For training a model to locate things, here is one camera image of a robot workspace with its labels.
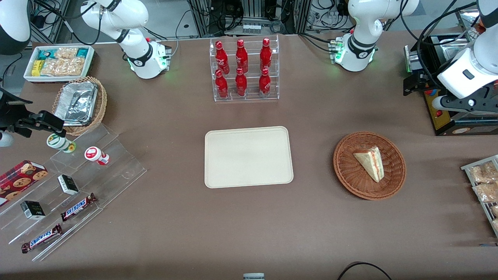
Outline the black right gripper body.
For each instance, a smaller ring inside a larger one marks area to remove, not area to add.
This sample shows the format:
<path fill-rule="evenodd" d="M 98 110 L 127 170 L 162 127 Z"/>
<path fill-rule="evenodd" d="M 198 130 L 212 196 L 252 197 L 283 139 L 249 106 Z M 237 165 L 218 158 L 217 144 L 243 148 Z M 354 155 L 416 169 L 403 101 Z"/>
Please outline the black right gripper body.
<path fill-rule="evenodd" d="M 15 96 L 3 87 L 0 90 L 0 128 L 6 130 L 9 126 L 16 124 L 20 119 L 30 116 L 31 113 L 26 109 L 25 105 L 33 102 Z"/>

